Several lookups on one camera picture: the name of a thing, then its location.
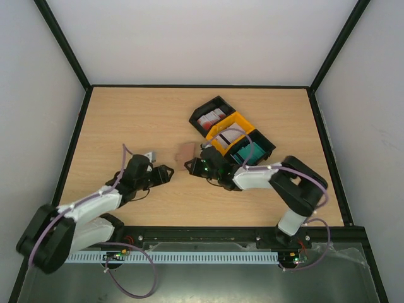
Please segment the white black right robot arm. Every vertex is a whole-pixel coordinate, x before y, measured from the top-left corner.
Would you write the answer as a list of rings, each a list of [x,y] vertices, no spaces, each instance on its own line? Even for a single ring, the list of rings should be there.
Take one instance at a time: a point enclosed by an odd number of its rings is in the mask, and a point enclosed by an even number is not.
[[[228,191],[275,190],[288,206],[275,228],[274,240],[282,247],[296,242],[300,227],[329,200],[325,179],[294,156],[271,165],[232,164],[211,146],[184,167],[191,175],[215,180]]]

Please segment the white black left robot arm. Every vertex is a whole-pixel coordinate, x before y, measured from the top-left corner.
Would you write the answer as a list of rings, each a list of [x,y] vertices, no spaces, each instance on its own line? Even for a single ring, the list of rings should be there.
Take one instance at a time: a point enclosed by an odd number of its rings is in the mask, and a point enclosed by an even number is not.
[[[140,191],[168,183],[174,170],[154,166],[154,154],[133,155],[99,190],[70,204],[42,205],[16,245],[16,251],[49,274],[67,258],[98,243],[120,242],[124,223],[112,211],[135,200]]]

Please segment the red white cards stack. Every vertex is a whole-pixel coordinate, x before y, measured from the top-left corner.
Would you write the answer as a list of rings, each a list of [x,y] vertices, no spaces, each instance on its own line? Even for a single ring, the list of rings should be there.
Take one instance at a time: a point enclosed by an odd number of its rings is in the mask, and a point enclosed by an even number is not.
[[[226,114],[221,109],[217,108],[205,115],[202,115],[197,122],[203,129],[209,130],[214,123],[225,117]]]

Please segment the black card bin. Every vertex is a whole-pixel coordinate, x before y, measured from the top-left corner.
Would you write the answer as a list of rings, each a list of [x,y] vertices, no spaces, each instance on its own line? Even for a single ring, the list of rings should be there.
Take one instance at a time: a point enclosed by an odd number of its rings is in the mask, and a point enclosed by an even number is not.
[[[205,138],[210,129],[230,116],[235,109],[221,96],[217,96],[194,110],[189,123]]]

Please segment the teal cards stack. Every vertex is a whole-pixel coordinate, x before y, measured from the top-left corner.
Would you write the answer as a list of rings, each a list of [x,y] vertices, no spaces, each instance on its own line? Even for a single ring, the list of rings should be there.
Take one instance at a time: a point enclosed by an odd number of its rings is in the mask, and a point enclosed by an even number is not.
[[[249,143],[246,146],[239,148],[234,154],[234,158],[243,164],[247,159],[247,165],[256,165],[258,160],[264,155],[264,150],[256,143]]]

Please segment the yellow card bin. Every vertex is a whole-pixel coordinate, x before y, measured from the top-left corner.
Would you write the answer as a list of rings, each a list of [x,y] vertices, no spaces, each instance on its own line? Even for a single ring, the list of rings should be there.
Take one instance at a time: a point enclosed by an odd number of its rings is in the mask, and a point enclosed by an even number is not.
[[[231,147],[255,129],[242,114],[234,112],[212,125],[205,138],[210,141],[215,135],[221,133],[211,142],[211,145],[225,155]]]

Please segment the black bin with teal cards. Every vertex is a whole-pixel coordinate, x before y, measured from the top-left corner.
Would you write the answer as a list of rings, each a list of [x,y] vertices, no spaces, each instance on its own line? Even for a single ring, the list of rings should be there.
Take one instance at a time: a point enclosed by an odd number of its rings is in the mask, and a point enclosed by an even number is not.
[[[267,160],[275,148],[276,146],[266,136],[255,129],[232,145],[224,157],[230,163],[242,165],[250,156],[247,165],[254,166]]]

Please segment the black mounting rail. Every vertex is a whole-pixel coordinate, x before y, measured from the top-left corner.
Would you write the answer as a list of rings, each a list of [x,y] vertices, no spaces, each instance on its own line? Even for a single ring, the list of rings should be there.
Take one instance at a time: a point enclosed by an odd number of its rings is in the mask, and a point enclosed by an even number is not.
[[[123,242],[136,247],[160,242],[232,242],[255,243],[258,249],[285,251],[301,246],[310,248],[314,242],[360,243],[366,247],[369,240],[365,228],[302,227],[295,236],[282,235],[276,227],[121,227],[106,239],[107,242]]]

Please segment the black enclosure frame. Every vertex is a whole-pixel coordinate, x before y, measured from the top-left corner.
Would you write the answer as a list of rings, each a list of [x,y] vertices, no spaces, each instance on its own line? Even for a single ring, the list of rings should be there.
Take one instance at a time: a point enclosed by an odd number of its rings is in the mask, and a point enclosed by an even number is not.
[[[199,138],[193,109],[220,90],[274,142],[324,177],[326,160],[303,87],[314,80],[354,1],[50,1],[88,81],[91,106],[65,197],[100,187],[122,146],[174,163]],[[15,246],[51,201],[84,89],[33,1],[1,2],[1,300],[22,257]],[[403,2],[371,1],[316,94],[355,223],[366,229],[390,302],[403,299]]]

